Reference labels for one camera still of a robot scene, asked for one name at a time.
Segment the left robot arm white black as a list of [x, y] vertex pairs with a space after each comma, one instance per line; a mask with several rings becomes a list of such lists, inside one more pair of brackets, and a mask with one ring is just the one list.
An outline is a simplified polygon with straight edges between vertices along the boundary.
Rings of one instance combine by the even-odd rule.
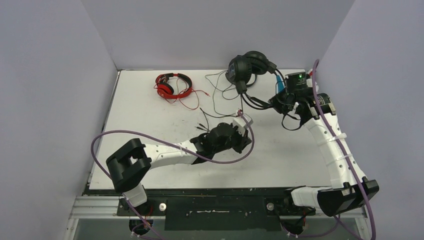
[[220, 123], [212, 130], [189, 140], [168, 144], [144, 144], [133, 138], [106, 159], [106, 166], [116, 193], [130, 202], [137, 215], [150, 207], [142, 179], [152, 169], [171, 165], [197, 165], [209, 162], [226, 150], [242, 153], [253, 140], [247, 127]]

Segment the large black blue headphones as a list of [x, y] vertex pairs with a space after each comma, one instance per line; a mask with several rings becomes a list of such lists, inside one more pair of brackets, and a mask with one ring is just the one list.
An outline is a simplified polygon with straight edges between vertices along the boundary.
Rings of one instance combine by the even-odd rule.
[[[243, 55], [237, 55], [229, 62], [228, 68], [230, 64], [235, 64], [237, 67], [241, 67], [246, 70], [250, 66], [253, 69], [253, 73], [258, 74], [259, 76], [266, 73], [276, 75], [279, 77], [280, 82], [283, 84], [283, 88], [281, 90], [277, 89], [276, 94], [281, 91], [286, 91], [288, 93], [296, 94], [298, 97], [300, 97], [301, 92], [308, 87], [305, 71], [283, 75], [277, 68], [277, 65], [271, 62], [263, 53], [259, 51], [251, 50]], [[242, 103], [247, 104], [250, 108], [255, 110], [264, 111], [273, 109], [268, 101], [265, 102], [257, 97], [250, 96], [247, 94], [247, 91], [244, 95], [240, 95], [240, 98]], [[296, 111], [299, 106], [300, 101], [298, 100], [298, 102], [295, 103], [294, 109], [292, 111]], [[291, 115], [290, 112], [283, 114], [283, 118], [289, 117], [291, 119], [298, 120], [299, 126], [292, 129], [292, 131], [297, 131], [302, 127], [301, 119]]]

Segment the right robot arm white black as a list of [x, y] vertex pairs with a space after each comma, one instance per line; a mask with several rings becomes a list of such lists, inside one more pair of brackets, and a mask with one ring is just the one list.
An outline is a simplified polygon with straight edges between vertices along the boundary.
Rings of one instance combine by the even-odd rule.
[[299, 125], [309, 130], [322, 154], [330, 186], [295, 187], [282, 202], [289, 214], [310, 207], [333, 217], [361, 208], [365, 205], [364, 198], [371, 199], [380, 187], [376, 180], [367, 178], [353, 158], [330, 97], [326, 93], [314, 96], [310, 80], [304, 71], [286, 75], [284, 89], [269, 99], [269, 103], [285, 117], [291, 111], [299, 115]]

